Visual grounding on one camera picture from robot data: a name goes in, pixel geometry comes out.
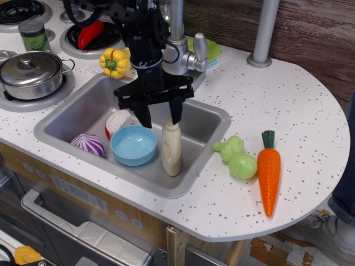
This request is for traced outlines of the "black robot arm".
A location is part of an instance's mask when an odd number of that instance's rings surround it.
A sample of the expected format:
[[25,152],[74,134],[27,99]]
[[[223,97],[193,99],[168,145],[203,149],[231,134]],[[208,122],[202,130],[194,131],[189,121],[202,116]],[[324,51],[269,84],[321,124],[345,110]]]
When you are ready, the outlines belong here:
[[64,1],[69,19],[84,28],[102,15],[114,22],[130,51],[138,77],[114,90],[120,109],[130,109],[143,127],[151,127],[149,105],[169,103],[173,124],[181,120],[182,104],[194,96],[192,77],[163,70],[163,49],[170,36],[158,1]]

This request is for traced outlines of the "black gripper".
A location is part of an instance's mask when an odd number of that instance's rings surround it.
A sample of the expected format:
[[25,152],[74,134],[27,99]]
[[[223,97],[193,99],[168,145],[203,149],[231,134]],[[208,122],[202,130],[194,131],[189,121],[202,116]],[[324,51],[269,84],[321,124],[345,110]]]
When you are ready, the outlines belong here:
[[138,77],[114,90],[120,109],[130,109],[143,127],[152,128],[148,105],[169,101],[173,124],[181,120],[183,100],[194,97],[191,76],[172,75],[156,66],[131,65]]

